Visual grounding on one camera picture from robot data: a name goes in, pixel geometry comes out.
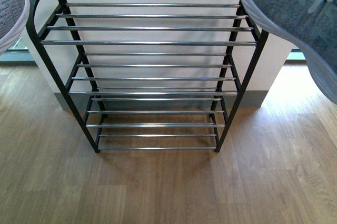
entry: gray baseboard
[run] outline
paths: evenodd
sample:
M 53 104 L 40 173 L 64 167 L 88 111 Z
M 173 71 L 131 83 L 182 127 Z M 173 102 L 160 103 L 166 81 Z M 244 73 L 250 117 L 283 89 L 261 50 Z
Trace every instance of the gray baseboard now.
M 246 91 L 240 106 L 242 107 L 261 107 L 268 91 Z M 59 101 L 61 107 L 64 110 L 69 110 L 69 107 L 64 100 L 61 93 L 54 93 L 57 100 Z M 87 97 L 83 95 L 71 95 L 75 105 L 79 110 L 85 110 L 87 105 Z M 225 97 L 225 102 L 228 108 L 232 107 L 235 101 L 235 96 Z M 209 101 L 195 101 L 195 102 L 181 102 L 181 101 L 154 101 L 151 103 L 144 103 L 141 101 L 118 101 L 105 103 L 106 109 L 172 109 L 172 108 L 205 108 L 210 107 L 211 103 Z
M 29 52 L 5 52 L 0 55 L 0 65 L 36 65 L 36 62 Z

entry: gray sneaker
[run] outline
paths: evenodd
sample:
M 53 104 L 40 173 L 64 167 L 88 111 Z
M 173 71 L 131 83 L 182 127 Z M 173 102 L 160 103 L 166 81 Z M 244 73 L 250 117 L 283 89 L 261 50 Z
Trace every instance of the gray sneaker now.
M 0 55 L 17 40 L 29 15 L 29 0 L 0 0 Z
M 303 52 L 311 76 L 337 104 L 337 0 L 241 0 L 252 19 Z

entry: shoe rack shelf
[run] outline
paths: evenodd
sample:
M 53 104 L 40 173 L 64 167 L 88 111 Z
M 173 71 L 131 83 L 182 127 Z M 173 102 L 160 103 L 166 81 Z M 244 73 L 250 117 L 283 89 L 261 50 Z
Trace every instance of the shoe rack shelf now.
M 107 4 L 58 0 L 55 10 L 37 32 L 34 18 L 39 2 L 31 0 L 28 34 L 95 152 L 120 149 L 220 151 L 268 37 L 266 31 L 260 33 L 241 2 Z M 88 14 L 96 7 L 109 9 L 109 12 Z M 116 9 L 140 9 L 143 12 L 125 14 Z M 168 11 L 169 14 L 157 14 L 158 9 Z M 204 11 L 203 14 L 196 14 L 200 9 Z M 235 14 L 211 14 L 213 9 L 231 9 Z M 144 14 L 144 11 L 149 10 L 155 13 Z M 185 10 L 189 10 L 188 14 L 181 14 Z M 66 22 L 66 25 L 57 25 L 60 20 Z M 103 20 L 108 20 L 110 24 L 102 25 Z M 125 25 L 132 21 L 137 26 Z M 244 27 L 241 25 L 243 21 L 247 23 Z M 50 33 L 60 32 L 67 32 L 68 36 L 71 34 L 72 39 L 48 39 Z M 198 40 L 191 40 L 187 35 L 187 39 L 179 41 L 161 37 L 156 40 L 153 38 L 156 32 L 196 34 Z M 239 41 L 237 37 L 240 32 L 249 33 L 251 41 Z M 98 38 L 105 37 L 107 33 L 117 36 L 130 34 L 130 38 L 81 39 L 90 37 L 86 36 L 88 33 L 98 34 Z M 133 38 L 134 34 L 138 34 L 141 39 Z M 215 34 L 227 39 L 200 41 L 204 37 L 216 38 Z M 47 52 L 47 48 L 54 46 L 76 48 L 76 60 L 67 81 L 62 81 Z M 232 55 L 235 46 L 255 47 L 242 82 Z M 200 63 L 199 58 L 206 60 Z M 74 83 L 83 82 L 89 84 L 89 89 L 74 90 Z M 233 86 L 234 90 L 228 91 L 226 85 Z M 85 112 L 80 113 L 74 95 L 88 100 Z M 229 114 L 226 96 L 235 97 Z M 135 104 L 139 104 L 137 109 L 132 107 Z M 172 104 L 184 104 L 184 108 L 172 109 Z M 194 107 L 195 104 L 208 104 L 208 108 Z

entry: white shoe sole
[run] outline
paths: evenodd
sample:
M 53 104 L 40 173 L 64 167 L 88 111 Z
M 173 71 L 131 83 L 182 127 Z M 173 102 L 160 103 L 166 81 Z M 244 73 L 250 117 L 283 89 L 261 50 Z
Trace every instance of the white shoe sole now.
M 29 5 L 29 0 L 25 0 L 25 6 L 21 16 L 11 30 L 0 39 L 0 55 L 11 47 L 25 28 L 29 15 Z
M 253 0 L 241 0 L 250 17 L 264 30 L 295 44 L 304 54 L 309 72 L 318 88 L 332 102 L 337 104 L 337 75 L 322 57 L 308 44 L 291 35 L 272 22 L 255 5 Z

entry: wooden floor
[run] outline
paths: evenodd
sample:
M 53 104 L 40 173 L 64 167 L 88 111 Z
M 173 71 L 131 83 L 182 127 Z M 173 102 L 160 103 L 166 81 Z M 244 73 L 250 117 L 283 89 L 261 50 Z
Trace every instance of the wooden floor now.
M 285 66 L 219 154 L 95 154 L 36 67 L 0 67 L 0 223 L 337 223 L 337 106 Z

